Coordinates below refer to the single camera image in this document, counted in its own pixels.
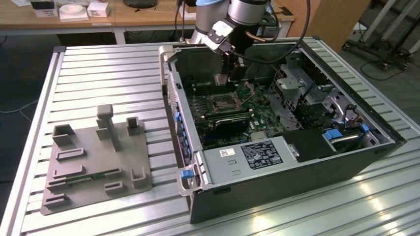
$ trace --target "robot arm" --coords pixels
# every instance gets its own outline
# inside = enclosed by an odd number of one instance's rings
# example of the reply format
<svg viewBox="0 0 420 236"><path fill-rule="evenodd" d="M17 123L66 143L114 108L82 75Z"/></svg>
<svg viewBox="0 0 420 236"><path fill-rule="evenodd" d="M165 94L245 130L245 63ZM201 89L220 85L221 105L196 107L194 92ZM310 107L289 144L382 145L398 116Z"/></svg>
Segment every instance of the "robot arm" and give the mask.
<svg viewBox="0 0 420 236"><path fill-rule="evenodd" d="M204 43L222 56L218 84L240 80L246 67L233 53L244 54L254 40L268 0L197 0L196 30L190 43Z"/></svg>

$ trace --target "blue latch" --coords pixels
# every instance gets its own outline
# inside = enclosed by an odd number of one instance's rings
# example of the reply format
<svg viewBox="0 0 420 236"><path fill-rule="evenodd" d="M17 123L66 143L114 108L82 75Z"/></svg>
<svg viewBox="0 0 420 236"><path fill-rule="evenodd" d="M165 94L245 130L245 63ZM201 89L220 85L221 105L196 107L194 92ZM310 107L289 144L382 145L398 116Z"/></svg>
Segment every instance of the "blue latch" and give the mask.
<svg viewBox="0 0 420 236"><path fill-rule="evenodd" d="M368 132L369 131L369 127L365 124L362 124L360 126L360 129L361 129L362 132Z"/></svg>
<svg viewBox="0 0 420 236"><path fill-rule="evenodd" d="M337 129L330 129L330 130L326 130L326 132L325 132L325 137L328 140L338 138L341 136L342 136L342 134L340 133L340 131Z"/></svg>
<svg viewBox="0 0 420 236"><path fill-rule="evenodd" d="M181 170L181 179L188 179L194 177L193 170Z"/></svg>
<svg viewBox="0 0 420 236"><path fill-rule="evenodd" d="M174 121L181 121L181 113L180 112L176 112L173 119L174 119Z"/></svg>

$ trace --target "wooden desk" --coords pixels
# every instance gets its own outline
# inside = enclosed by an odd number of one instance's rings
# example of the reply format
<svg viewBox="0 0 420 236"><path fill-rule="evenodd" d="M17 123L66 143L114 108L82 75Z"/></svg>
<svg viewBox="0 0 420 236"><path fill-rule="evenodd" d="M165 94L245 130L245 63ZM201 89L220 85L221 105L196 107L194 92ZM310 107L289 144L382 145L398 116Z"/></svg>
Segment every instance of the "wooden desk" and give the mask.
<svg viewBox="0 0 420 236"><path fill-rule="evenodd" d="M106 18L90 17L88 21L60 22L58 17L38 18L30 6L17 7L10 0L0 0L0 35L33 35L61 33L113 32L117 44L125 44L124 32L173 30L176 0L157 0L154 8L128 7L122 0L108 0L110 13ZM278 37L285 37L293 16L277 14L281 24ZM182 18L177 16L178 29ZM194 28L194 20L185 20L185 29Z"/></svg>
<svg viewBox="0 0 420 236"><path fill-rule="evenodd" d="M61 29L85 28L98 25L114 26L114 0L106 1L110 6L108 17L89 17L88 21L60 22L60 17L36 17L30 6L17 7L10 0L0 0L0 29Z"/></svg>

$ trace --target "metal table rail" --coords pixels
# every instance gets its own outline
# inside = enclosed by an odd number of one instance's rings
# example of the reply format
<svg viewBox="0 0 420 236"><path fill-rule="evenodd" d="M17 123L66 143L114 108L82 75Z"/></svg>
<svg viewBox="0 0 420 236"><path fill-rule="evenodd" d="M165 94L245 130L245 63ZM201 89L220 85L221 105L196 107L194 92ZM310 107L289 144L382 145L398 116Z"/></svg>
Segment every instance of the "metal table rail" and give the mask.
<svg viewBox="0 0 420 236"><path fill-rule="evenodd" d="M388 158L345 182L190 225L160 91L157 48L165 43L68 47L52 55L0 235L418 234L420 127L321 41L305 42L408 140ZM144 120L153 189L42 216L52 128L96 126L94 107L108 103L113 122Z"/></svg>

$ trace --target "white box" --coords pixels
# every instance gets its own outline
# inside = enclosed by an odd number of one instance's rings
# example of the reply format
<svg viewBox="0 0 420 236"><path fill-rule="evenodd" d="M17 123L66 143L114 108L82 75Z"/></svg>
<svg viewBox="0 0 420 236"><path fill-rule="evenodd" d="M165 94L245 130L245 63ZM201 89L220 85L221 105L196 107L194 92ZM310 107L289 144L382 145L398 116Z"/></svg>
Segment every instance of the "white box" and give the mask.
<svg viewBox="0 0 420 236"><path fill-rule="evenodd" d="M68 4L60 7L60 21L86 21L89 17L86 16L85 8L76 4Z"/></svg>
<svg viewBox="0 0 420 236"><path fill-rule="evenodd" d="M57 4L46 1L32 1L32 8L37 17L58 16Z"/></svg>
<svg viewBox="0 0 420 236"><path fill-rule="evenodd" d="M86 13L90 17L108 17L109 6L105 2L90 2L86 8Z"/></svg>
<svg viewBox="0 0 420 236"><path fill-rule="evenodd" d="M360 40L360 38L361 38L361 35L364 34L364 32L366 31L366 27L362 25L362 24L360 24L358 22L357 22L357 24L354 25L354 28L353 28L353 30L352 30L352 33L349 34L349 37L348 37L348 39L350 39L350 40L353 40L354 42L357 42L358 40Z"/></svg>

